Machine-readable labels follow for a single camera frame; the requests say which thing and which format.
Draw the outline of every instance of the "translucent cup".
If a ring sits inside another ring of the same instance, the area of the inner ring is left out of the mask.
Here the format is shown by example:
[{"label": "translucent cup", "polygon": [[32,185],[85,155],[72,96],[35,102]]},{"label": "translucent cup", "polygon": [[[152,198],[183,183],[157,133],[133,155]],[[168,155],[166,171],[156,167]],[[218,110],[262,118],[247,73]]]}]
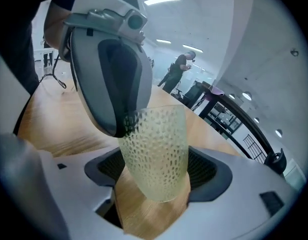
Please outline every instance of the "translucent cup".
[{"label": "translucent cup", "polygon": [[138,110],[124,125],[127,134],[118,143],[138,188],[156,202],[176,198],[185,185],[189,160],[183,105]]}]

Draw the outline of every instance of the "desk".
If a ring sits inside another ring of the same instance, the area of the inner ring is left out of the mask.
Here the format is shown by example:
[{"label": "desk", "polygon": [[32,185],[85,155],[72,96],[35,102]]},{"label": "desk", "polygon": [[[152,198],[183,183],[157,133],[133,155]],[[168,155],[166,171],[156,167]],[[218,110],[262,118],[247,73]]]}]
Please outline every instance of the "desk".
[{"label": "desk", "polygon": [[[117,139],[98,131],[90,121],[72,80],[63,89],[54,79],[42,81],[25,110],[18,136],[54,157],[69,156],[105,147],[116,148]],[[152,87],[149,108],[180,105],[161,90]],[[184,106],[188,144],[237,155],[237,151],[202,118]],[[190,192],[187,176],[182,193],[174,200],[157,203],[145,198],[127,168],[115,186],[116,207],[125,232],[153,239],[167,229],[186,209]]]}]

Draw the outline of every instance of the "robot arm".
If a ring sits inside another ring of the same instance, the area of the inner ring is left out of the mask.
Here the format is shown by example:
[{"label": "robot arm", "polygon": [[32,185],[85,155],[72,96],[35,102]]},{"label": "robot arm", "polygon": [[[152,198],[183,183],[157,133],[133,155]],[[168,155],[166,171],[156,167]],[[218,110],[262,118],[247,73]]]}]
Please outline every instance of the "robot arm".
[{"label": "robot arm", "polygon": [[152,68],[142,49],[147,18],[138,0],[75,0],[64,21],[59,55],[93,124],[121,138],[130,111],[146,108]]}]

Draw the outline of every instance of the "person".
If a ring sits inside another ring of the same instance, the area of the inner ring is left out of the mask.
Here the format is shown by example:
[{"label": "person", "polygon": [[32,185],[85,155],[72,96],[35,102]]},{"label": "person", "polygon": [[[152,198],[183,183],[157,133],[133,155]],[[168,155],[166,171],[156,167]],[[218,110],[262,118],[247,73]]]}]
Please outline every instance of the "person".
[{"label": "person", "polygon": [[188,71],[192,68],[191,65],[186,65],[187,61],[193,61],[196,57],[196,53],[192,50],[181,54],[176,59],[175,63],[170,66],[170,74],[166,80],[163,90],[168,94],[176,87],[178,82],[181,80],[183,72]]},{"label": "person", "polygon": [[162,84],[164,84],[164,83],[166,82],[166,80],[169,78],[169,76],[170,76],[170,69],[171,69],[171,67],[169,67],[169,68],[167,69],[167,73],[166,73],[166,75],[163,77],[163,79],[159,82],[158,87],[160,87]]},{"label": "person", "polygon": [[[19,83],[32,95],[39,86],[35,72],[32,20],[46,0],[2,0],[0,8],[17,8],[10,15],[0,9],[0,56]],[[51,0],[44,22],[44,39],[53,48],[60,45],[63,20],[71,14],[75,0]]]},{"label": "person", "polygon": [[[45,41],[44,39],[44,36],[43,36],[43,45],[44,45],[44,48],[51,48],[49,46],[49,44]],[[44,69],[46,69],[46,67],[48,66],[48,55],[49,55],[49,64],[52,66],[53,65],[53,52],[50,52],[49,54],[45,53],[43,55],[44,57]]]}]

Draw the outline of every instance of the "wooden table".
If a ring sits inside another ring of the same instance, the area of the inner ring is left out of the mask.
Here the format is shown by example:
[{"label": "wooden table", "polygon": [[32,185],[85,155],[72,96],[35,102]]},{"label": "wooden table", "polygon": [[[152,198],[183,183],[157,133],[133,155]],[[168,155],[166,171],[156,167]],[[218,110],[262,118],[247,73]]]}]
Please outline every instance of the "wooden table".
[{"label": "wooden table", "polygon": [[[30,141],[37,149],[46,150],[54,157],[94,151],[118,146],[92,124],[72,80],[63,89],[54,79],[44,80],[27,105],[18,136]],[[149,108],[179,105],[178,100],[152,87]],[[184,106],[187,141],[190,146],[218,150],[239,156],[237,151],[210,125]],[[136,186],[127,168],[115,186],[116,208],[126,233],[144,239],[154,239],[164,232],[186,209],[190,192],[187,176],[182,193],[174,200],[158,203],[146,199]]]}]

